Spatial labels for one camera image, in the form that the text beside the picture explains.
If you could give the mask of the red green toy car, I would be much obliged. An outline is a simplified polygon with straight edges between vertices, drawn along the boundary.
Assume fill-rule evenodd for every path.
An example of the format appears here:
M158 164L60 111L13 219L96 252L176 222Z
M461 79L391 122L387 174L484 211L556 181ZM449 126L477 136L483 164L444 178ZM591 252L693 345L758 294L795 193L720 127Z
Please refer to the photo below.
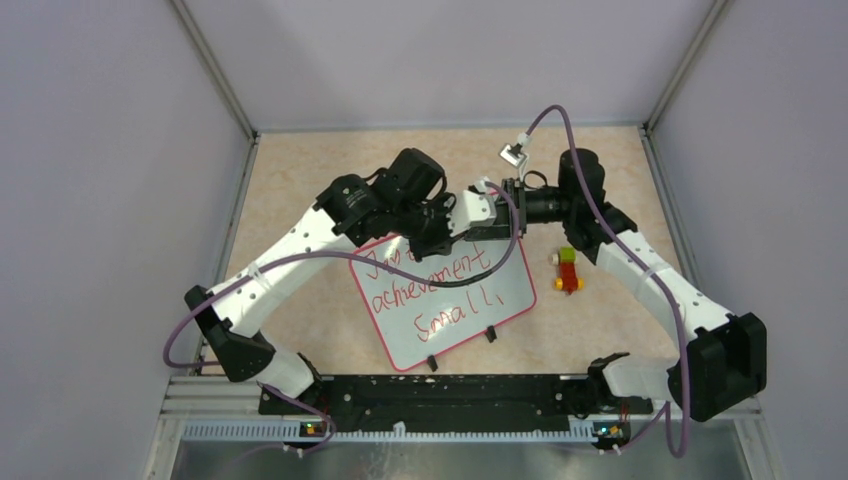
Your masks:
M573 247L561 247L550 255L550 262L557 268L554 288L571 295L584 287L584 280L577 274L577 250Z

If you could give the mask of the pink framed whiteboard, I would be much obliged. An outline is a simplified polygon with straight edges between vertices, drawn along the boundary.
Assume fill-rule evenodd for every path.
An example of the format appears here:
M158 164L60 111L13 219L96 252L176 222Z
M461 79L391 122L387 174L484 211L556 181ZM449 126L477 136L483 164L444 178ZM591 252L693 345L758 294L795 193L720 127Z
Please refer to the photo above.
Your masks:
M417 277L467 280L494 266L507 240L453 245L448 256L413 260L408 241L388 237L362 247L359 256L379 260ZM536 289L523 246L491 276L458 288L424 286L373 265L349 262L349 269L392 368L405 372L535 307Z

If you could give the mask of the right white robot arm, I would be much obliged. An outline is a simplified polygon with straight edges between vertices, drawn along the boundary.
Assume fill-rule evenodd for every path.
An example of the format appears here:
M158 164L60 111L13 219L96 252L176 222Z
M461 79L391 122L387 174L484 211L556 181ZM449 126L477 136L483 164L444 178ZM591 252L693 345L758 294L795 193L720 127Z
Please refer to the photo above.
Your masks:
M568 243L617 278L675 342L674 358L614 353L590 364L589 404L612 412L627 397L672 401L705 422L767 385L767 329L752 313L709 299L652 248L636 223L606 199L606 172L591 150L565 151L558 182L536 189L506 179L501 196L474 212L477 182L461 198L463 218L449 224L469 241L509 239L532 224L559 223Z

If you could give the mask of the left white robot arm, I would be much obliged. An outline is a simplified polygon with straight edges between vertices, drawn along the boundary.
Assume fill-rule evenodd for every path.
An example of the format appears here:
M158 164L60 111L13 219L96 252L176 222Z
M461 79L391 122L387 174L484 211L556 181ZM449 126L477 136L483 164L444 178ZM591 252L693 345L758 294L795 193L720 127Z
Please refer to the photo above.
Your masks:
M265 321L331 259L370 240L397 234L416 259L447 254L469 226L469 199L447 191L444 169L430 156L405 148L369 177L334 179L253 263L214 287L192 287L185 302L229 381L269 384L292 410L308 413L321 397L316 375L301 355L262 333Z

